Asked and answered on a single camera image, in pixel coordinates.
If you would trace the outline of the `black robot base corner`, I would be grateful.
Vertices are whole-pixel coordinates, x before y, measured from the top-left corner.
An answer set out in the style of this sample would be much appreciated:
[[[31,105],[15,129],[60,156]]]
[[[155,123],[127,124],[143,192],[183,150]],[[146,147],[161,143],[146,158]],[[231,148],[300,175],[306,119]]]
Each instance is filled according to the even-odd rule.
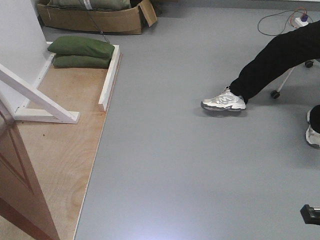
[[[320,208],[312,207],[308,204],[305,204],[301,210],[300,214],[303,218],[305,224],[309,225],[320,225]]]

